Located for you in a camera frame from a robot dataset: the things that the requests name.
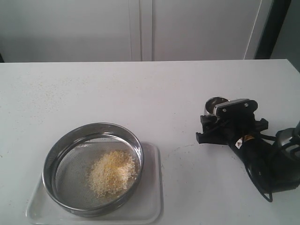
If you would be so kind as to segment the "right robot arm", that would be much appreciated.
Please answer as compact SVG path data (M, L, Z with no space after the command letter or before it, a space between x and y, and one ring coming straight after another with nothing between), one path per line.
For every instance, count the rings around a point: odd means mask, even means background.
M295 189L300 184L300 127L263 135L269 124L255 119L257 108L258 103L248 98L209 99L200 116L197 142L229 146L263 194Z

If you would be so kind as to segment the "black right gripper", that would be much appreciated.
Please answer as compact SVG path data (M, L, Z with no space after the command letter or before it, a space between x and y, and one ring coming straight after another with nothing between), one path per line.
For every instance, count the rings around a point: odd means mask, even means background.
M247 167L274 168L277 147L267 141L275 136L261 132L268 129L268 121L255 120L258 108L255 100L240 98L214 106L214 116L201 116L202 133L196 133L199 144L227 145Z

